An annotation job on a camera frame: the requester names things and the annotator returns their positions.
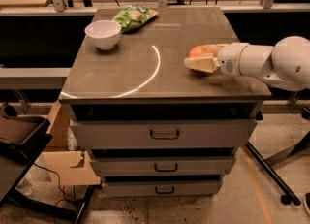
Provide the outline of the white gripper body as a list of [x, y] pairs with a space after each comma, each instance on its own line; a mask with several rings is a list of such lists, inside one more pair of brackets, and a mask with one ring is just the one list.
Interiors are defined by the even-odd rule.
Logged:
[[218, 60], [223, 74], [236, 77], [241, 76], [241, 54], [248, 46], [248, 43], [231, 43], [220, 49]]

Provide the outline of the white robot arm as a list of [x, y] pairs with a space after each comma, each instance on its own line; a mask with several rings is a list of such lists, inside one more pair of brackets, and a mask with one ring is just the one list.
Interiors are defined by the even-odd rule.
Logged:
[[252, 77], [288, 91], [310, 88], [310, 41], [299, 36], [286, 37], [275, 46], [241, 42], [197, 46], [184, 64], [195, 71], [220, 69], [225, 75]]

